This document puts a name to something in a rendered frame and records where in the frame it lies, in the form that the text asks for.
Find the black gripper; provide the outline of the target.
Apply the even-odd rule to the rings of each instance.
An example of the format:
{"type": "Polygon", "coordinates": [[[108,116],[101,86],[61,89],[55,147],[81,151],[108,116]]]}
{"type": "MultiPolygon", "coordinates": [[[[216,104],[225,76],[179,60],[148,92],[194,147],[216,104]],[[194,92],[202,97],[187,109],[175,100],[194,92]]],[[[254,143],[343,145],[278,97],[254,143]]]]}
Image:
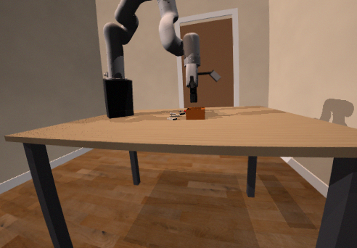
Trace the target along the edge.
{"type": "Polygon", "coordinates": [[[197,102],[197,87],[198,87],[198,67],[200,63],[189,63],[184,65],[186,68],[186,87],[190,88],[190,102],[197,102]],[[195,85],[196,84],[196,85],[195,85]]]}

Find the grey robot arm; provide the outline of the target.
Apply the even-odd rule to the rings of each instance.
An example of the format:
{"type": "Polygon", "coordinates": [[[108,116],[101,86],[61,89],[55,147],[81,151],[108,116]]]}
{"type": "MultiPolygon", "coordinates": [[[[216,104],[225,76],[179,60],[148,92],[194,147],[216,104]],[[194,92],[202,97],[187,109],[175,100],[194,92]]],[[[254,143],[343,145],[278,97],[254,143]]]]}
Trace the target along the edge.
{"type": "MultiPolygon", "coordinates": [[[[107,75],[106,80],[128,80],[125,78],[123,45],[131,40],[138,28],[139,19],[135,12],[145,1],[151,0],[121,0],[115,11],[115,19],[122,26],[109,22],[103,28],[108,67],[107,74],[104,74],[107,75]]],[[[184,55],[184,64],[200,63],[200,37],[196,33],[187,33],[183,39],[176,36],[173,26],[179,18],[176,1],[157,0],[157,3],[161,16],[159,34],[163,48],[177,57],[184,55]]]]}

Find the orange three-compartment bin rack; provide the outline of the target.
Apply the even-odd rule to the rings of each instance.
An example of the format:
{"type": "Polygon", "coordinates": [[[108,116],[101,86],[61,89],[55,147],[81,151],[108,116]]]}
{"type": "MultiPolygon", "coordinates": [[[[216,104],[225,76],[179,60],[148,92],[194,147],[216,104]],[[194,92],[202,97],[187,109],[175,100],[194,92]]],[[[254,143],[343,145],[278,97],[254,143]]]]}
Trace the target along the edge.
{"type": "Polygon", "coordinates": [[[186,120],[204,120],[205,107],[190,107],[186,109],[186,120]]]}

